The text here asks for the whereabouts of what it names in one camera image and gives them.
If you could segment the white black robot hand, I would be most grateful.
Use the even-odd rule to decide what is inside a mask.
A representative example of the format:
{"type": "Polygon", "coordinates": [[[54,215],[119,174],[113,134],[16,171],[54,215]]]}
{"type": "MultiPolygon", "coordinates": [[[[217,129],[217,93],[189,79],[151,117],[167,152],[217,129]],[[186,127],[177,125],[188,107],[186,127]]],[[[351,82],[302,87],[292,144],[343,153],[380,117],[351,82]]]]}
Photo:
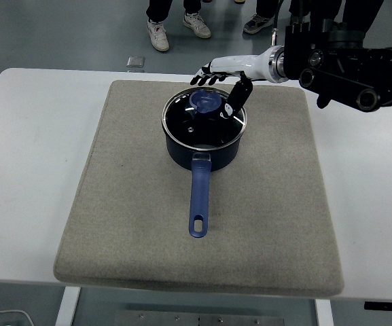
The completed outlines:
{"type": "Polygon", "coordinates": [[[238,77],[239,80],[235,83],[219,114],[223,119],[229,119],[242,109],[250,97],[254,81],[272,83],[283,81],[284,77],[277,69],[277,59],[282,53],[281,46],[273,46],[260,55],[214,58],[198,70],[190,83],[212,86],[215,82],[222,82],[228,77],[238,77]]]}

